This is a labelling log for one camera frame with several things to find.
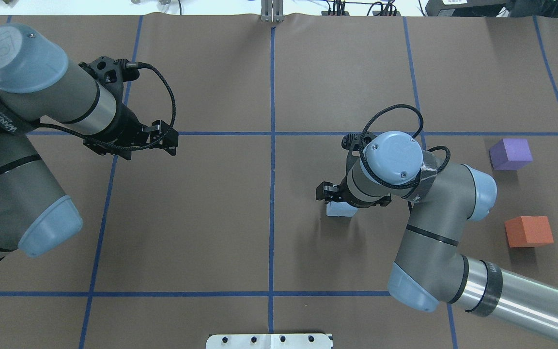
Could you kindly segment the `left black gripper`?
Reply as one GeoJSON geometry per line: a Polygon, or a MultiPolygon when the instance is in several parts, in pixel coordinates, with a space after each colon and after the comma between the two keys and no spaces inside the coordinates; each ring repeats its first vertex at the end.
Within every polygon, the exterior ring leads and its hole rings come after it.
{"type": "Polygon", "coordinates": [[[93,108],[84,113],[83,135],[114,147],[145,145],[149,137],[149,145],[154,144],[170,156],[177,154],[179,145],[179,133],[173,126],[164,121],[154,121],[150,126],[145,126],[127,106],[116,99],[98,99],[93,108]]]}

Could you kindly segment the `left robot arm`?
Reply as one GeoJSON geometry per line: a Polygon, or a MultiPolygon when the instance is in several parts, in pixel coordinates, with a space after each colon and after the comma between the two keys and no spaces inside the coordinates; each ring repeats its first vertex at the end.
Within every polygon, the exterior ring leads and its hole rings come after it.
{"type": "Polygon", "coordinates": [[[75,236],[83,220],[27,135],[50,128],[82,139],[104,156],[159,148],[175,155],[179,133],[169,122],[147,126],[124,103],[124,84],[148,63],[102,56],[75,64],[62,47],[21,23],[0,26],[0,262],[12,252],[38,257],[75,236]]]}

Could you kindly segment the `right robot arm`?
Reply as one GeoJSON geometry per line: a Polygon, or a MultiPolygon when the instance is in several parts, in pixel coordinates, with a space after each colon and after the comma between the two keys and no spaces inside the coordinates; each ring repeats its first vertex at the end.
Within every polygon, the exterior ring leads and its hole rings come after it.
{"type": "Polygon", "coordinates": [[[341,183],[321,182],[316,199],[328,216],[387,206],[392,197],[412,204],[387,289],[397,301],[432,312],[444,302],[477,317],[493,317],[558,342],[558,288],[458,252],[469,221],[494,207],[493,177],[440,159],[404,132],[350,132],[342,140],[347,170],[341,183]]]}

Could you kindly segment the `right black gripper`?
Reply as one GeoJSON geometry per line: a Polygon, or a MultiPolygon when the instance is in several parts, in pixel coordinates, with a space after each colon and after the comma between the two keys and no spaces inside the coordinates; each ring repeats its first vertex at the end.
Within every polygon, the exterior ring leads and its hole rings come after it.
{"type": "Polygon", "coordinates": [[[316,200],[326,203],[343,200],[356,208],[386,207],[390,204],[390,194],[370,196],[356,187],[350,187],[347,182],[342,182],[340,186],[331,182],[321,182],[316,187],[316,200]]]}

